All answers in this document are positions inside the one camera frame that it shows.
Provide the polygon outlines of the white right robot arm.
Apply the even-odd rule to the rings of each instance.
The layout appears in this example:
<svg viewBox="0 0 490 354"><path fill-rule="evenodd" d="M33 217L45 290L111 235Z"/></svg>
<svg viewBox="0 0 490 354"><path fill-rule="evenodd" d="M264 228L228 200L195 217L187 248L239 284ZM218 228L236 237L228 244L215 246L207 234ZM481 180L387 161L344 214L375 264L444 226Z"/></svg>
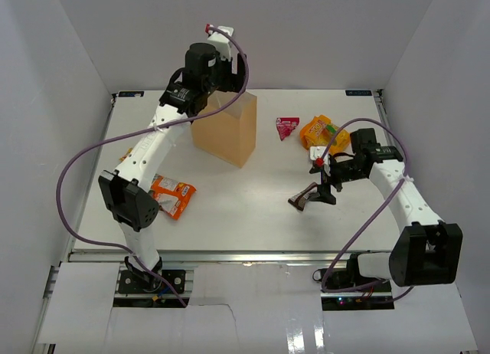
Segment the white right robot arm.
<svg viewBox="0 0 490 354"><path fill-rule="evenodd" d="M350 154L317 157L311 171L321 182L309 196L312 202L333 205L333 190L346 182L368 179L376 186L393 215L400 235L389 252L364 252L348 259L347 271L328 278L329 286L361 292L375 280L399 287L451 284L456 279L462 230L435 213L406 174L403 156L394 146L382 146L372 128L351 135Z"/></svg>

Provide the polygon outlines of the brown chocolate bar wrapper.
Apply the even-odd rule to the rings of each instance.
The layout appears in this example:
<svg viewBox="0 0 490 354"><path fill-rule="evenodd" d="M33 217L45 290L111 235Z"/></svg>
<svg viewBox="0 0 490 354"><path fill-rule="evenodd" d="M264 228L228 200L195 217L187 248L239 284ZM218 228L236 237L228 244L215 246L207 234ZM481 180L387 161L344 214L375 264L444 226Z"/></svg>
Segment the brown chocolate bar wrapper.
<svg viewBox="0 0 490 354"><path fill-rule="evenodd" d="M309 201L309 196L316 193L318 184L313 182L303 189L300 193L290 197L288 203L297 211L304 211L306 203Z"/></svg>

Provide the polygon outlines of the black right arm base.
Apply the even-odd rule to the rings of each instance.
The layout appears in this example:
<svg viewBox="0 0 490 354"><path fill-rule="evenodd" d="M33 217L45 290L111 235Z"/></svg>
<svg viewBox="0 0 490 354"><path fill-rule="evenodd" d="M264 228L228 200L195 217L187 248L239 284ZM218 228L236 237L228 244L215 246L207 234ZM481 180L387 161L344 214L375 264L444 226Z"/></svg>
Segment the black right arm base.
<svg viewBox="0 0 490 354"><path fill-rule="evenodd" d="M388 281L359 289L360 285L375 282L373 278L354 277L348 270L335 270L326 280L330 293L321 293L323 312L364 310L393 310L393 293Z"/></svg>

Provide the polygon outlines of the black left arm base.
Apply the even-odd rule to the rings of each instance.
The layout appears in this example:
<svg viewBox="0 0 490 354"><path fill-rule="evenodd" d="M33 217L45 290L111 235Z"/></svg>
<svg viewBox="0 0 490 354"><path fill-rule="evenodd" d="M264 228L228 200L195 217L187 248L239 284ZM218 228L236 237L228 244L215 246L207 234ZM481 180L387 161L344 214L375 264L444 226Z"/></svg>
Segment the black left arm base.
<svg viewBox="0 0 490 354"><path fill-rule="evenodd" d="M187 283L186 271L163 270L162 276L183 301L188 303L189 298L184 297ZM128 270L121 270L119 273L113 306L118 308L184 308L172 290L161 280L154 280L152 285L145 285Z"/></svg>

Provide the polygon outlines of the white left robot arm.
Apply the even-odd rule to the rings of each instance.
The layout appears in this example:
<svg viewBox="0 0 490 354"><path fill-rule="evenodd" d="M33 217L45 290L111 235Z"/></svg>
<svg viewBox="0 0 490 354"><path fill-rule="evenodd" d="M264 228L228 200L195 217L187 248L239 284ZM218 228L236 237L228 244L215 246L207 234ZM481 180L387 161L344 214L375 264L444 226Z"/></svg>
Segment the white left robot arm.
<svg viewBox="0 0 490 354"><path fill-rule="evenodd" d="M191 44L185 65L174 72L159 99L149 133L113 171L102 171L98 179L105 206L119 223L131 251L126 267L146 292L157 290L162 282L162 261L150 228L158 214L158 203L149 194L154 175L214 91L238 92L242 88L244 62L239 59L233 72L232 60L227 42Z"/></svg>

